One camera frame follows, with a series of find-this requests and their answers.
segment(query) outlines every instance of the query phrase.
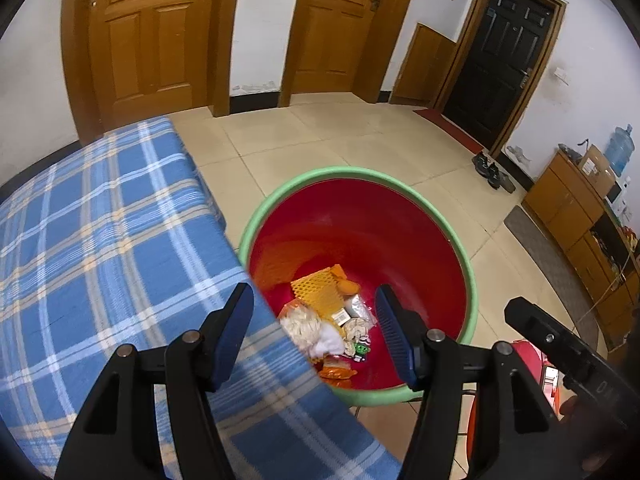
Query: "black shoe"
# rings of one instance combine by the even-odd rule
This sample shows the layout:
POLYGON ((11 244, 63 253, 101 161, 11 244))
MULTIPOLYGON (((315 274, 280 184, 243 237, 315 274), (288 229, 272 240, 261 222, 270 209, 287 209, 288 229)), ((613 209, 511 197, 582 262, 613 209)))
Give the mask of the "black shoe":
POLYGON ((498 166, 495 165, 495 162, 489 166, 488 171, 489 175, 487 175, 486 180, 489 183, 489 186, 494 189, 500 189, 500 170, 498 169, 498 166))
POLYGON ((471 159, 471 162, 474 164, 476 171, 487 178, 489 176, 489 160, 486 158, 486 155, 483 152, 474 155, 471 159))

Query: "green bucket rim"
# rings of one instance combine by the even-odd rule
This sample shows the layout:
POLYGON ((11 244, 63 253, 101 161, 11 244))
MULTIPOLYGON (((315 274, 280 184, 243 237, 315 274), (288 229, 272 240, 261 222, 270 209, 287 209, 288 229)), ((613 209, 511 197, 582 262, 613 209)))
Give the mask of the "green bucket rim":
MULTIPOLYGON (((385 173, 380 173, 367 168, 357 168, 354 166, 329 166, 318 170, 307 171, 297 177, 292 178, 288 182, 282 184, 273 191, 255 210, 249 222, 242 232, 240 247, 238 249, 238 258, 248 271, 248 261, 251 248, 254 244, 255 237, 262 227, 265 219, 280 204, 280 202, 292 193, 310 186, 316 182, 321 182, 329 178, 359 178, 375 182, 390 189, 397 191, 404 197, 408 198, 426 212, 438 225, 441 231, 449 239, 453 250, 458 257, 462 274, 465 280, 467 290, 466 314, 465 322, 462 325, 457 341, 461 344, 471 343, 471 339, 476 330, 476 322, 478 322, 478 290, 476 288, 476 279, 471 267, 469 257, 458 238, 458 235, 447 222, 444 216, 420 193, 409 187, 407 184, 400 182, 385 173)), ((420 392, 414 392, 409 389, 406 384, 386 388, 383 390, 347 390, 344 388, 332 387, 334 393, 344 403, 350 406, 382 406, 385 404, 395 404, 396 402, 407 402, 409 400, 420 397, 420 392)))

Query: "door handle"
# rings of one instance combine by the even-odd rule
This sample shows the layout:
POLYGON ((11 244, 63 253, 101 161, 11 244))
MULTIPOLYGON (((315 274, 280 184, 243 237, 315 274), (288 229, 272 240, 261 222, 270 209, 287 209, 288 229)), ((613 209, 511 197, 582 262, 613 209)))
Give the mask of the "door handle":
POLYGON ((524 76, 522 81, 520 82, 520 88, 524 88, 524 85, 527 84, 529 77, 531 77, 531 69, 527 68, 526 70, 520 70, 520 73, 524 76))
POLYGON ((379 6, 380 6, 380 0, 371 0, 371 10, 375 12, 376 10, 378 10, 379 6))

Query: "water jug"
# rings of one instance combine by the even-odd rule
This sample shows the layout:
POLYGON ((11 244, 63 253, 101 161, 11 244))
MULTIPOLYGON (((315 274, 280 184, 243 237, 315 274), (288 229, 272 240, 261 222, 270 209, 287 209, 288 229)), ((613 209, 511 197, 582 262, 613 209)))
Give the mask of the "water jug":
POLYGON ((636 148, 631 139, 631 129, 631 124, 626 126, 626 130, 616 126, 616 129, 609 139, 609 145, 604 152, 604 156, 607 157, 611 169, 616 172, 617 176, 622 175, 626 164, 631 158, 631 154, 636 148))

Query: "bed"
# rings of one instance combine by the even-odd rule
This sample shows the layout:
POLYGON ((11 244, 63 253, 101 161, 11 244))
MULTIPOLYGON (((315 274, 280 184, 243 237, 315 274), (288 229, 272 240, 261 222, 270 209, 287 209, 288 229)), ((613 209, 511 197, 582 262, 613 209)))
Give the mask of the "bed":
MULTIPOLYGON (((0 206, 0 416, 53 476, 116 346, 162 346, 249 278, 171 121, 127 126, 0 206)), ((260 294, 230 380, 210 397, 238 478, 390 479, 398 462, 284 335, 260 294)), ((180 478, 164 391, 162 459, 180 478)))

